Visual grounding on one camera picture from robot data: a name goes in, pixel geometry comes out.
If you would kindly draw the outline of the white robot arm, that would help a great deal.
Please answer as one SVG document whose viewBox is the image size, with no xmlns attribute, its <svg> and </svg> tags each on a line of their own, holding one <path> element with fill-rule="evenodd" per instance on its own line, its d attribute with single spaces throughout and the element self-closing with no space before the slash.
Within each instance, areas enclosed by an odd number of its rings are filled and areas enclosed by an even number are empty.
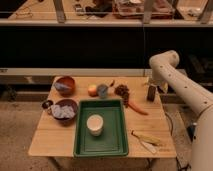
<svg viewBox="0 0 213 171">
<path fill-rule="evenodd" d="M 179 72 L 179 61 L 174 50 L 152 56 L 152 79 L 157 85 L 168 83 L 198 115 L 188 171 L 213 171 L 213 93 Z"/>
</svg>

